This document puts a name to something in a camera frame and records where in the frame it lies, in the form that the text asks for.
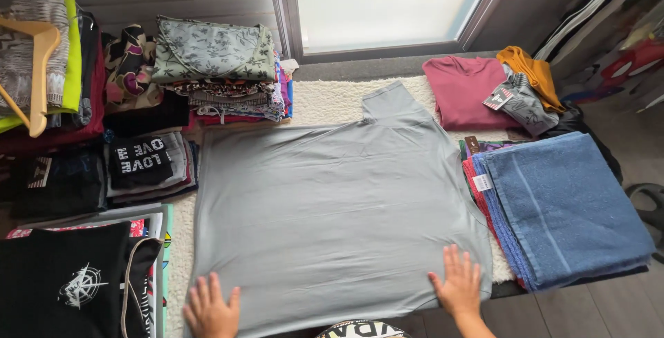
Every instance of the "gray t-shirt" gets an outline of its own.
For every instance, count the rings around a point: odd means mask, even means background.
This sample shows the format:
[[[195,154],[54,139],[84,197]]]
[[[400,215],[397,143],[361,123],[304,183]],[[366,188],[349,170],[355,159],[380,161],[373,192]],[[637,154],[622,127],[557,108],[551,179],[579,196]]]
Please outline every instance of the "gray t-shirt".
[[[242,288],[238,338],[436,307],[427,272],[444,276],[452,243],[491,295],[459,149],[400,82],[362,106],[360,122],[205,133],[193,275]]]

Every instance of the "frosted glass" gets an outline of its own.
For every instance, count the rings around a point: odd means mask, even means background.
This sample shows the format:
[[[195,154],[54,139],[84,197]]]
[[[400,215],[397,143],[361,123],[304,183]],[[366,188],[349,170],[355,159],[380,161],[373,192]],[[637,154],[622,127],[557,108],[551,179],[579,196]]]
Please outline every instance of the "frosted glass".
[[[441,43],[479,0],[297,0],[304,53]]]

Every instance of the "hand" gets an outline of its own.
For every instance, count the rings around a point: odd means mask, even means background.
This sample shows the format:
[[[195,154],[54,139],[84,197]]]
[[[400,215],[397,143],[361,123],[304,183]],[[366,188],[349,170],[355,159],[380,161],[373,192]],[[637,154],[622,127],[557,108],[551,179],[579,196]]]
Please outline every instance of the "hand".
[[[182,308],[189,328],[196,338],[234,338],[240,320],[240,288],[234,288],[228,305],[224,302],[216,272],[210,273],[210,287],[205,277],[198,287],[189,290],[189,304]]]
[[[457,246],[443,248],[445,282],[429,272],[436,296],[445,310],[457,319],[460,315],[479,316],[479,264],[471,266],[470,254],[463,253],[463,264],[459,259]]]

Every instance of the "wooden hanger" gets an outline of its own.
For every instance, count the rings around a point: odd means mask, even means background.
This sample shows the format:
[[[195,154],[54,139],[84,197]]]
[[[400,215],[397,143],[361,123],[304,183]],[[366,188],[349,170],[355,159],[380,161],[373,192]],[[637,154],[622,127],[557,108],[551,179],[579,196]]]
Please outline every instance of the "wooden hanger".
[[[30,120],[0,86],[0,95],[30,130],[30,137],[38,137],[46,129],[46,63],[60,44],[60,31],[49,22],[18,21],[0,18],[0,26],[30,35],[33,48],[33,87],[30,94]]]

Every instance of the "white shaggy rug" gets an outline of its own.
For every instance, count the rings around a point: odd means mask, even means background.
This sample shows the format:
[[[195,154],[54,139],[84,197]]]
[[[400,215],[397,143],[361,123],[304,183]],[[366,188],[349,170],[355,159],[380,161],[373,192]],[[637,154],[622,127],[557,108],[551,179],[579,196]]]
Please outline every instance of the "white shaggy rug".
[[[294,117],[286,125],[323,125],[344,122],[356,122],[362,119],[362,96],[400,80],[437,120],[436,100],[426,76],[413,78],[396,78],[374,80],[370,82],[294,82]],[[474,135],[485,141],[507,139],[504,130],[448,132],[454,141]],[[174,218],[172,242],[170,244],[170,273],[168,316],[166,336],[181,337],[183,329],[182,305],[187,295],[187,287],[194,259],[194,206],[196,194],[192,193],[174,200]],[[494,282],[514,280],[509,265],[498,247],[498,243],[490,235],[491,250],[494,256]]]

